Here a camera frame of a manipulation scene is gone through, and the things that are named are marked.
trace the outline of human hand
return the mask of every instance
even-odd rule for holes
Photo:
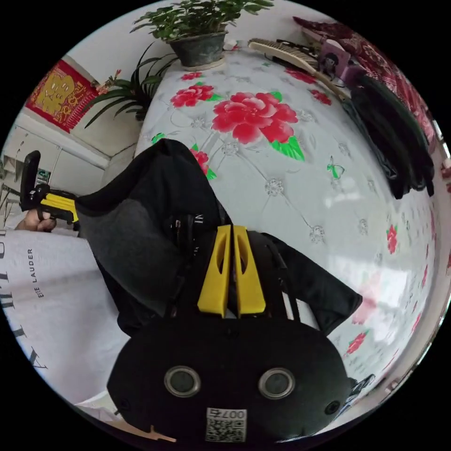
[[[44,218],[41,221],[36,209],[27,212],[25,219],[19,222],[16,230],[29,230],[30,232],[51,232],[56,227],[56,221],[50,219],[50,213],[42,213]]]

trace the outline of printed number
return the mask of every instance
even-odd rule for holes
[[[244,412],[243,411],[237,412],[236,410],[224,410],[222,418],[230,418],[232,420],[234,420],[235,418],[243,419]]]

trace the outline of floral bedspread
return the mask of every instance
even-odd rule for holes
[[[435,213],[426,191],[393,199],[372,152],[325,87],[248,48],[226,64],[167,72],[136,153],[187,145],[236,224],[270,233],[363,296],[329,339],[350,377],[390,370],[426,304]]]

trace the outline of red wall decoration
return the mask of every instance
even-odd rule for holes
[[[25,106],[69,133],[85,114],[82,109],[97,95],[86,78],[59,61],[36,86]]]

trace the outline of wooden comb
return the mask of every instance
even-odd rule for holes
[[[281,60],[287,61],[292,65],[303,69],[312,75],[312,77],[315,77],[327,86],[340,100],[347,97],[349,98],[349,96],[343,90],[335,86],[326,75],[312,67],[312,64],[316,64],[316,60],[314,58],[304,52],[301,52],[299,49],[279,42],[260,38],[250,39],[248,42],[248,47],[252,50],[275,56],[276,58],[280,58]]]

